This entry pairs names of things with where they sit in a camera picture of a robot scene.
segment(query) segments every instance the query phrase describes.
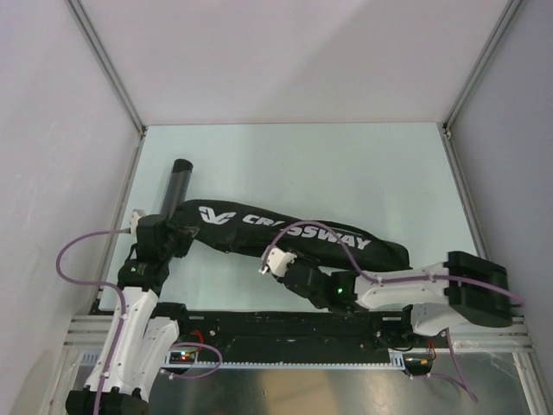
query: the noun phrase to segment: crossway logo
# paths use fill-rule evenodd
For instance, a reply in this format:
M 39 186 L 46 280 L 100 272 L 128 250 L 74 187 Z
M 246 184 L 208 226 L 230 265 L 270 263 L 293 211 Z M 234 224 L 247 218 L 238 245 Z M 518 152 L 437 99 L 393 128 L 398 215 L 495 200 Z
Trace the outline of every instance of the crossway logo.
M 213 209 L 207 206 L 200 206 L 198 210 L 200 210 L 200 215 L 204 222 L 214 225 L 223 225 L 236 216 L 236 212 L 227 212 L 218 216 Z

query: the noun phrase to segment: black sleeve cover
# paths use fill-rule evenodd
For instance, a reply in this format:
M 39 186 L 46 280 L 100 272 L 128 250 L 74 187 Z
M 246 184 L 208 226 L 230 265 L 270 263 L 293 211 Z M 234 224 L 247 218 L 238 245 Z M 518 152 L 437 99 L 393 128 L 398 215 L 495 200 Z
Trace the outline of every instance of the black sleeve cover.
M 297 218 L 231 201 L 193 200 L 180 204 L 169 226 L 222 252 L 261 258 L 279 231 Z M 361 268 L 368 271 L 410 269 L 409 253 L 394 242 L 381 240 L 356 227 L 318 220 L 334 229 Z M 320 266 L 352 270 L 336 239 L 314 226 L 292 228 L 277 243 L 283 250 L 318 259 Z

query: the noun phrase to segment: metal frame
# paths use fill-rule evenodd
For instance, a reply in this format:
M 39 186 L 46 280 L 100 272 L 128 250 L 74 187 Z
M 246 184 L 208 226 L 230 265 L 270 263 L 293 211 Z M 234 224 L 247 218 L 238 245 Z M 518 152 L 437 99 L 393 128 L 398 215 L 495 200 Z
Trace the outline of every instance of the metal frame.
M 90 17 L 87 15 L 84 6 L 80 0 L 65 0 L 70 9 L 75 22 L 81 29 L 86 41 L 96 56 L 99 65 L 105 73 L 108 82 L 114 89 L 115 94 L 124 106 L 131 123 L 137 129 L 140 137 L 144 137 L 146 127 L 140 119 L 137 109 L 132 103 L 130 95 L 124 88 L 115 67 L 113 66 L 102 41 L 96 29 L 93 27 Z M 506 5 L 500 19 L 498 20 L 493 32 L 490 35 L 485 47 L 483 48 L 474 68 L 467 78 L 461 93 L 458 95 L 451 111 L 443 123 L 442 141 L 447 155 L 454 181 L 461 198 L 462 206 L 465 210 L 467 222 L 474 240 L 478 254 L 483 258 L 488 258 L 488 250 L 484 242 L 481 227 L 476 215 L 474 203 L 470 195 L 467 183 L 462 173 L 462 168 L 457 157 L 450 128 L 462 112 L 464 105 L 472 95 L 475 87 L 487 68 L 499 44 L 503 40 L 507 30 L 518 12 L 524 5 L 524 0 L 510 0 Z M 124 189 L 118 201 L 118 212 L 113 220 L 113 226 L 116 226 L 122 219 L 125 210 L 125 203 L 130 192 L 134 173 L 140 157 L 141 145 L 135 148 L 128 174 L 126 176 Z M 105 258 L 100 265 L 99 277 L 105 279 L 107 265 L 111 259 L 114 244 L 112 241 L 105 249 Z M 91 298 L 90 305 L 95 299 L 96 294 Z M 75 316 L 64 342 L 58 366 L 53 376 L 51 387 L 48 390 L 47 399 L 41 409 L 42 414 L 57 415 L 64 413 L 64 401 L 69 390 L 73 387 L 75 377 L 81 364 L 90 365 L 95 362 L 94 356 L 105 341 L 107 330 L 110 326 L 110 316 Z M 553 405 L 547 386 L 543 380 L 534 347 L 528 330 L 524 323 L 524 318 L 515 319 L 513 326 L 507 329 L 487 329 L 471 324 L 462 324 L 452 330 L 452 340 L 457 353 L 478 353 L 478 352 L 509 352 L 512 353 L 518 370 L 518 376 L 521 380 L 528 406 L 532 414 L 544 415 L 553 413 Z M 437 349 L 438 353 L 448 352 L 445 348 Z M 401 356 L 391 354 L 392 364 L 390 367 L 399 369 L 403 365 Z
M 480 56 L 476 60 L 472 71 L 468 75 L 461 92 L 457 96 L 451 111 L 449 111 L 449 114 L 443 123 L 447 130 L 451 129 L 465 104 L 472 96 L 472 93 L 478 85 L 482 74 L 486 71 L 488 64 L 498 49 L 498 46 L 504 40 L 508 29 L 512 26 L 515 17 L 518 15 L 518 12 L 522 9 L 522 6 L 525 3 L 526 0 L 509 0 L 509 3 L 503 9 L 501 17 L 495 24 L 490 37 L 488 37 L 486 41 L 486 45 L 484 45 L 482 51 L 480 52 Z
M 146 128 L 138 115 L 138 111 L 133 104 L 132 99 L 130 99 L 129 93 L 124 87 L 123 81 L 121 81 L 121 77 L 115 70 L 113 63 L 111 63 L 111 59 L 107 54 L 104 44 L 100 40 L 98 32 L 94 28 L 90 17 L 86 13 L 85 7 L 80 0 L 65 0 L 65 2 L 69 8 L 69 11 L 73 15 L 75 22 L 77 23 L 77 26 L 81 29 L 86 42 L 91 47 L 92 53 L 97 58 L 98 64 L 104 71 L 107 81 L 113 87 L 113 91 L 121 101 L 121 104 L 129 116 L 131 123 L 137 129 L 138 134 L 143 137 L 146 132 Z

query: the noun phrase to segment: silver metal surface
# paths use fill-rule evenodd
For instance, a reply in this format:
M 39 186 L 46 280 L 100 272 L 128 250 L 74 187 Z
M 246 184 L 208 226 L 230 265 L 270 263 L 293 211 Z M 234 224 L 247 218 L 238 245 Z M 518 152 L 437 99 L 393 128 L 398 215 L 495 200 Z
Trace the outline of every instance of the silver metal surface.
M 474 404 L 444 380 L 409 380 L 396 371 L 221 370 L 201 380 L 158 376 L 151 415 L 532 415 L 511 354 L 464 354 Z M 456 377 L 447 356 L 437 373 Z M 89 367 L 82 367 L 82 387 Z
M 102 67 L 107 80 L 110 82 L 115 94 L 121 101 L 121 104 L 127 112 L 130 121 L 137 129 L 138 134 L 143 136 L 145 132 L 143 122 L 123 85 L 123 81 L 121 81 L 121 78 L 115 70 L 113 63 L 111 63 L 111 59 L 105 50 L 104 44 L 100 40 L 98 32 L 94 28 L 90 17 L 87 15 L 82 2 L 80 0 L 66 0 L 66 4 L 73 15 L 75 22 L 83 32 L 83 35 L 86 38 L 87 43 L 90 45 L 92 52 L 96 56 L 99 65 Z
M 531 414 L 553 413 L 550 391 L 537 376 L 537 357 L 534 354 L 518 353 L 513 355 L 513 359 Z
M 524 3 L 525 0 L 510 0 L 509 3 L 506 5 L 503 13 L 501 14 L 501 17 L 499 18 L 498 22 L 493 28 L 492 33 L 490 34 L 486 45 L 482 49 L 482 52 L 480 52 L 480 56 L 476 60 L 473 70 L 468 75 L 465 85 L 461 89 L 461 92 L 457 96 L 457 99 L 455 100 L 451 111 L 449 112 L 448 116 L 445 119 L 445 122 L 443 123 L 446 128 L 450 129 L 457 117 L 459 117 L 459 114 L 461 113 L 463 107 L 472 95 L 474 88 L 478 85 L 480 77 L 485 72 L 488 63 L 493 57 L 493 54 L 497 50 L 498 45 L 505 37 L 507 30 L 511 27 L 516 15 L 520 11 Z

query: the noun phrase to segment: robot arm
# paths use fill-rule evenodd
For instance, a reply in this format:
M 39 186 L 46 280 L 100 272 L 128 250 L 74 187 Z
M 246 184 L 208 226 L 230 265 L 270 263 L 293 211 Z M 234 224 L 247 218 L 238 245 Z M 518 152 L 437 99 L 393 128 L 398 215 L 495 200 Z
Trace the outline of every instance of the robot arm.
M 114 310 L 99 361 L 85 388 L 71 391 L 67 397 L 68 415 L 95 414 L 97 394 L 101 394 L 101 413 L 149 413 L 149 392 L 163 358 L 179 334 L 189 331 L 184 304 L 158 301 L 169 275 L 169 261 L 186 255 L 193 241 L 186 234 L 171 233 L 167 224 L 175 206 L 184 199 L 192 168 L 186 160 L 175 161 L 160 214 L 133 213 L 131 233 L 137 236 L 137 243 L 118 273 L 125 310 L 120 305 Z M 107 370 L 106 360 L 111 362 Z
M 318 309 L 353 313 L 409 306 L 413 333 L 426 336 L 466 321 L 487 327 L 507 327 L 512 323 L 508 298 L 480 287 L 432 278 L 466 276 L 506 288 L 505 268 L 465 252 L 450 252 L 447 262 L 415 270 L 365 271 L 373 281 L 355 271 L 328 275 L 314 261 L 278 247 L 271 249 L 267 258 L 260 272 L 270 271 L 279 283 Z M 397 278 L 405 280 L 386 283 Z

